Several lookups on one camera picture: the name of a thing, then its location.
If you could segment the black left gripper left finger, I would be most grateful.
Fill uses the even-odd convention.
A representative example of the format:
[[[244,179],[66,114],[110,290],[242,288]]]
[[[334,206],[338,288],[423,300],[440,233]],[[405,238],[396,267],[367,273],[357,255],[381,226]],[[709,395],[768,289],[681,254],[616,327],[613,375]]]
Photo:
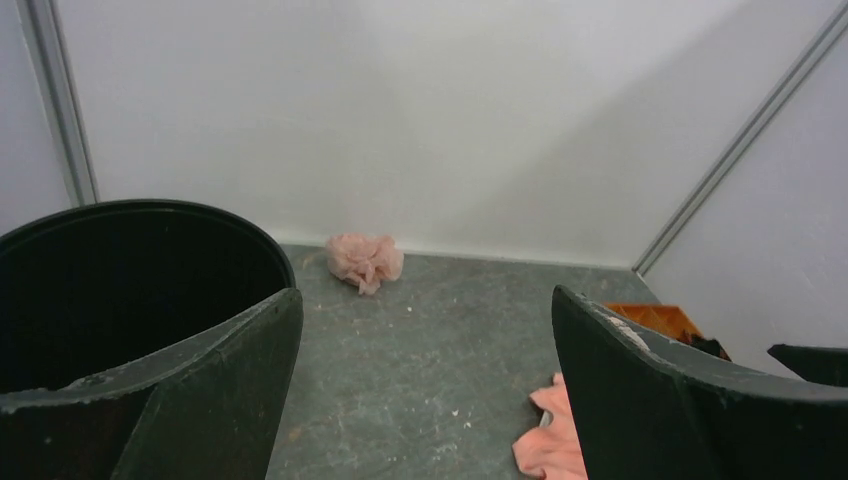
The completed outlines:
[[[298,355],[303,298],[57,389],[1,398],[5,479],[261,479]]]

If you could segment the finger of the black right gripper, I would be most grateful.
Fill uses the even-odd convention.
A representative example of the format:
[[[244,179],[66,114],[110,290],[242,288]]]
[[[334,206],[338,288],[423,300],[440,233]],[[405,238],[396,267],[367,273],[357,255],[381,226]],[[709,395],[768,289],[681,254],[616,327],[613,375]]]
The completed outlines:
[[[768,354],[808,382],[847,387],[846,348],[777,344]]]

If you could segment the black plastic trash bin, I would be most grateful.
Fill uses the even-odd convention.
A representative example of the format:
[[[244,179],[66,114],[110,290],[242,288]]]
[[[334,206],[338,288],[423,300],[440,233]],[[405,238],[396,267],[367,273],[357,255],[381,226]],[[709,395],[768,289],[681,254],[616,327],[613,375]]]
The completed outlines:
[[[59,390],[217,326],[296,284],[282,247],[228,211],[124,200],[1,239],[1,390]]]

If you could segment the pink plastic trash bag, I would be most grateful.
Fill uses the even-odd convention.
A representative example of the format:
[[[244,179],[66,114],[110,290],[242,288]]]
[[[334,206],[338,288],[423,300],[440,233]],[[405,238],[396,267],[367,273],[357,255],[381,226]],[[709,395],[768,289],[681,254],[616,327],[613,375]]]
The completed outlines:
[[[330,273],[360,295],[374,295],[383,282],[398,280],[404,266],[404,253],[388,235],[335,235],[325,243],[325,253]]]

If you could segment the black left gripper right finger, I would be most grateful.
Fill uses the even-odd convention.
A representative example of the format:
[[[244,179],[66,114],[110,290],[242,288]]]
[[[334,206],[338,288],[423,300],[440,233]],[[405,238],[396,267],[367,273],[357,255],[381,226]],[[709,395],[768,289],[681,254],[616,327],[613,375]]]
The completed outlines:
[[[843,479],[847,391],[753,370],[565,286],[559,364],[592,479]]]

